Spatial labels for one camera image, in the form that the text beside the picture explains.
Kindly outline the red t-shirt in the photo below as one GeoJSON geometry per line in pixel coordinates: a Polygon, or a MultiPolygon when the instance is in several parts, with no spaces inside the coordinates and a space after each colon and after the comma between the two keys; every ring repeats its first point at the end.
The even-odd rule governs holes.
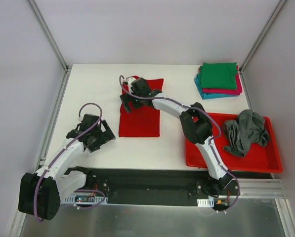
{"type": "Polygon", "coordinates": [[[154,138],[160,136],[160,111],[142,106],[135,109],[130,107],[127,113],[123,105],[120,106],[119,137],[154,138]]]}

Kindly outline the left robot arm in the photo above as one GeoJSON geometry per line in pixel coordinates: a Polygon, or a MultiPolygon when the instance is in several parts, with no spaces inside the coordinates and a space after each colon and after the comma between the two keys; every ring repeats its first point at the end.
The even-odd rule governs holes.
{"type": "Polygon", "coordinates": [[[51,220],[61,202],[80,189],[89,192],[93,179],[88,168],[66,171],[85,151],[94,152],[115,136],[106,120],[85,114],[75,129],[66,135],[57,154],[34,173],[25,173],[20,182],[18,210],[33,215],[38,221],[51,220]]]}

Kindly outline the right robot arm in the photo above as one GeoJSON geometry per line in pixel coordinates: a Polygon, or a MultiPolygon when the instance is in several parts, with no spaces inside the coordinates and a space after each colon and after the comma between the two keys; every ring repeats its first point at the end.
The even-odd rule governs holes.
{"type": "Polygon", "coordinates": [[[218,125],[200,103],[184,105],[166,97],[159,89],[152,90],[143,78],[125,78],[121,75],[119,83],[124,92],[120,99],[127,113],[146,106],[180,120],[185,138],[198,148],[207,165],[210,179],[202,185],[205,194],[216,198],[228,191],[229,183],[234,178],[222,161],[214,142],[217,136],[213,135],[212,129],[218,125]]]}

